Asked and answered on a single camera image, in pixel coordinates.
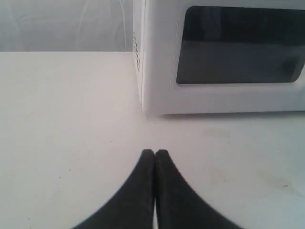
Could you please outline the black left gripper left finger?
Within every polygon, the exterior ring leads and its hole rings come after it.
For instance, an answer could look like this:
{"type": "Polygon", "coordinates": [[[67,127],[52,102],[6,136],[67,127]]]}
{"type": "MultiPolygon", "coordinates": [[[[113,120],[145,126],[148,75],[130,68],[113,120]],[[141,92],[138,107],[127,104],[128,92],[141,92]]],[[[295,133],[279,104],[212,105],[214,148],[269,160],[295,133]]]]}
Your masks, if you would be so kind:
{"type": "Polygon", "coordinates": [[[142,151],[133,171],[114,196],[76,229],[152,229],[155,155],[142,151]]]}

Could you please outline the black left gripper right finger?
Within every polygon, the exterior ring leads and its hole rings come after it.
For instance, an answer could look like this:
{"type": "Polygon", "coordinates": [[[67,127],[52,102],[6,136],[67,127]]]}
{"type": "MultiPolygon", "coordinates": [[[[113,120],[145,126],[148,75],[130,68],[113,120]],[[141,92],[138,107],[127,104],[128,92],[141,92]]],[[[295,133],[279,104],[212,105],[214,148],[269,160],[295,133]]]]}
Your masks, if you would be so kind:
{"type": "Polygon", "coordinates": [[[155,154],[156,212],[160,229],[239,229],[185,181],[167,150],[155,154]]]}

